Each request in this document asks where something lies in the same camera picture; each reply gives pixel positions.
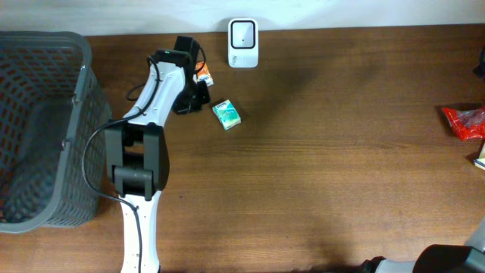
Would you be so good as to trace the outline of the small orange teal box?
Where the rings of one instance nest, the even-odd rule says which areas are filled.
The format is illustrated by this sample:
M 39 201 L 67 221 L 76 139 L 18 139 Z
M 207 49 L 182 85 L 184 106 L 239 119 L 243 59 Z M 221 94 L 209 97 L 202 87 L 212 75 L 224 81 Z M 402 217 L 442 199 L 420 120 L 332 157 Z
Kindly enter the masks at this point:
M 203 61 L 196 64 L 196 79 L 197 82 L 205 82 L 207 86 L 212 86 L 214 84 L 214 80 L 209 72 L 208 66 Z

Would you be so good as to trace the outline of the small teal tissue pack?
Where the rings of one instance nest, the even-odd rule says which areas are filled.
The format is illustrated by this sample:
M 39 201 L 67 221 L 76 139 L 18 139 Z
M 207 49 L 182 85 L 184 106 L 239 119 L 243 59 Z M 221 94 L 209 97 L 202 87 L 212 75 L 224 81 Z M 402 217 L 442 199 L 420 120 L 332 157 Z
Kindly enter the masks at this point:
M 225 130 L 241 123 L 241 117 L 229 99 L 214 106 L 212 111 Z

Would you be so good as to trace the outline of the red snack bag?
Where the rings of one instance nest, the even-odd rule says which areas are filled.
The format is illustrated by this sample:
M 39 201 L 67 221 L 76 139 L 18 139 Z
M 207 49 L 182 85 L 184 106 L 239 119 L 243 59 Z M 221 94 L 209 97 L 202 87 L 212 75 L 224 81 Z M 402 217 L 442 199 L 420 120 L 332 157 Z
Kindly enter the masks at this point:
M 468 111 L 442 108 L 442 112 L 461 141 L 484 139 L 484 107 Z

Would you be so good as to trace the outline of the cream yellow snack bag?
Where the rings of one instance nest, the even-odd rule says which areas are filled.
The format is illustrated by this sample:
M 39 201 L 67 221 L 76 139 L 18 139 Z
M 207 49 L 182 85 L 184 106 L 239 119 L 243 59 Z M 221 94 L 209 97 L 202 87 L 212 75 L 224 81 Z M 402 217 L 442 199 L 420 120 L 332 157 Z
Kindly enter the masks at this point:
M 485 170 L 485 144 L 482 145 L 479 156 L 474 160 L 474 165 L 482 170 Z

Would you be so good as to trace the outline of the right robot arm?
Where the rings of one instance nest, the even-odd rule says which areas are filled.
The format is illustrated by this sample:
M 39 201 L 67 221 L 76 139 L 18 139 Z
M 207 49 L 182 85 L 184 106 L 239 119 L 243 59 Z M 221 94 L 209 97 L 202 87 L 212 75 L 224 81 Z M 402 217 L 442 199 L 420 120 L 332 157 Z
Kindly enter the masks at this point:
M 382 256 L 364 261 L 364 273 L 484 273 L 484 219 L 464 245 L 434 244 L 415 261 L 397 262 Z

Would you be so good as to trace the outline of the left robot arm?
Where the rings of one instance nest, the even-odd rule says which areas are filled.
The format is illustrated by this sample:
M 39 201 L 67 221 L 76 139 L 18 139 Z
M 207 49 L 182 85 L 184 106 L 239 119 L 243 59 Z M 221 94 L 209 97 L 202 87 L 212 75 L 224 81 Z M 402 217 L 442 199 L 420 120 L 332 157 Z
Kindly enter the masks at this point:
M 159 272 L 158 202 L 170 171 L 164 126 L 171 111 L 182 115 L 209 102 L 196 80 L 202 50 L 158 50 L 149 56 L 149 77 L 133 107 L 105 131 L 107 173 L 121 200 L 123 272 Z

